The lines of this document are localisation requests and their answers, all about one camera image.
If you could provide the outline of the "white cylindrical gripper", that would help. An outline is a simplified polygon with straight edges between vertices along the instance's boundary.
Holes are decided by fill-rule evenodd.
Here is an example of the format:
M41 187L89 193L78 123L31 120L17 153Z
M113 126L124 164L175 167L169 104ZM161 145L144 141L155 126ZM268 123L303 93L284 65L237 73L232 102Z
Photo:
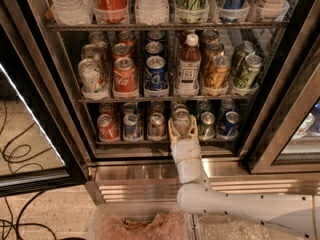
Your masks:
M201 147L197 140L197 120L193 115L190 116L190 122L188 139L181 139L181 134L175 128L173 120L168 121L168 133L172 143L171 153L182 184L201 182L204 179Z

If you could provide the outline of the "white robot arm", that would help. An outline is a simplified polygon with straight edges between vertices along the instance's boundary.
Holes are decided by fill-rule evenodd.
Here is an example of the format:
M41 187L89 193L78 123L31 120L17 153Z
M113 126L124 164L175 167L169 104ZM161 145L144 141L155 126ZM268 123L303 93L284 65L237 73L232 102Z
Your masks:
M227 194L212 189L202 164L196 120L182 137L168 122L171 154L181 187L177 203L194 215L225 214L302 237L320 239L320 198L314 195Z

